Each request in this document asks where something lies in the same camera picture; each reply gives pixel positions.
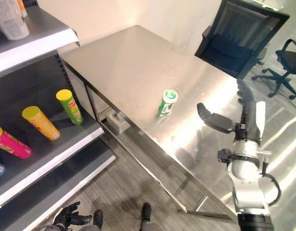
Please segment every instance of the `metal shelf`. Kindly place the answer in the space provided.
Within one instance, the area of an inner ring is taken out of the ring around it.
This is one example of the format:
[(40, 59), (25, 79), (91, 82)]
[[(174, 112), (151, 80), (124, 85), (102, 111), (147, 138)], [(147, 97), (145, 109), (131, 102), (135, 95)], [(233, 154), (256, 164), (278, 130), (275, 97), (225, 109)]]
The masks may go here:
[(41, 8), (29, 7), (25, 18), (30, 34), (10, 41), (0, 31), (0, 76), (20, 64), (70, 43), (78, 42), (75, 32)]
[(0, 162), (6, 166), (0, 177), (0, 208), (26, 187), (61, 164), (103, 134), (103, 129), (83, 108), (84, 123), (74, 125), (65, 112), (55, 115), (51, 121), (61, 136), (55, 141), (47, 140), (35, 128), (28, 129), (19, 140), (33, 149), (27, 159), (19, 159), (0, 151)]
[(92, 142), (0, 209), (0, 230), (32, 230), (114, 160), (102, 141)]

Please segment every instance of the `black office chair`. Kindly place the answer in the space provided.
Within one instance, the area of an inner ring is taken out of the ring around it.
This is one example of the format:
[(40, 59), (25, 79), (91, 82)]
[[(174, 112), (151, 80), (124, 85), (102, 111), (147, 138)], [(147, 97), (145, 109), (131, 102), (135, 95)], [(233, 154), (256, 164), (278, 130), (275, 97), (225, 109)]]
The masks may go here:
[(244, 78), (264, 57), (265, 46), (288, 18), (243, 0), (222, 0), (195, 56), (235, 78)]
[(281, 87), (282, 84), (284, 84), (284, 86), (294, 94), (294, 95), (290, 95), (289, 99), (294, 100), (296, 98), (296, 91), (289, 84), (290, 80), (286, 78), (290, 74), (296, 75), (296, 52), (286, 50), (289, 43), (291, 42), (293, 42), (296, 45), (296, 41), (294, 41), (293, 39), (288, 39), (287, 42), (284, 44), (284, 47), (281, 50), (276, 51), (276, 54), (278, 56), (277, 61), (279, 61), (283, 65), (284, 69), (287, 71), (284, 75), (281, 76), (280, 74), (277, 74), (275, 71), (268, 68), (268, 69), (263, 69), (262, 72), (266, 73), (267, 71), (270, 71), (272, 73), (272, 76), (252, 77), (252, 80), (256, 80), (257, 78), (265, 78), (265, 79), (272, 79), (276, 81), (277, 85), (275, 88), (275, 92), (270, 93), (268, 95), (270, 98), (278, 93), (279, 88)]

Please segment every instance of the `white wall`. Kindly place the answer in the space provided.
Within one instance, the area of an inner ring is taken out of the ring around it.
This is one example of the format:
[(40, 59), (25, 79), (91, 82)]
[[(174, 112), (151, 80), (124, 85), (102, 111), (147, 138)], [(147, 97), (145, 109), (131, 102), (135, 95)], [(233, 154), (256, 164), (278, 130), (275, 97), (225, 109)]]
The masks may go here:
[(195, 53), (221, 0), (38, 0), (86, 44), (133, 25)]

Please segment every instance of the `shoe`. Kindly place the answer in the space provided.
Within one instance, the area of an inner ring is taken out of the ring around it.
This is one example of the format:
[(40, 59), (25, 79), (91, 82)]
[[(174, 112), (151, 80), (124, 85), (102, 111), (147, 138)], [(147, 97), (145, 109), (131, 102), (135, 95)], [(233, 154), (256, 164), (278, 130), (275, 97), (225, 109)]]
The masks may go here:
[(103, 225), (103, 214), (101, 210), (97, 210), (94, 214), (93, 224), (97, 225), (99, 229), (102, 228)]
[(143, 209), (142, 209), (142, 222), (145, 220), (150, 221), (150, 215), (151, 215), (151, 206), (149, 203), (144, 203)]

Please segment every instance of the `chair wheel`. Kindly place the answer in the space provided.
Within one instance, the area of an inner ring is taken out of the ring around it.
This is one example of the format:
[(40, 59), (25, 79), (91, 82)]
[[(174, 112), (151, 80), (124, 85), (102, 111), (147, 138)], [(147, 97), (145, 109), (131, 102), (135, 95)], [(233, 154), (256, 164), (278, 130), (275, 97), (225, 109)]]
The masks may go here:
[(274, 95), (275, 95), (274, 93), (270, 93), (270, 94), (268, 94), (268, 97), (272, 98)]
[(289, 99), (290, 99), (290, 100), (294, 100), (295, 98), (296, 98), (296, 95), (290, 95), (290, 96), (289, 96)]

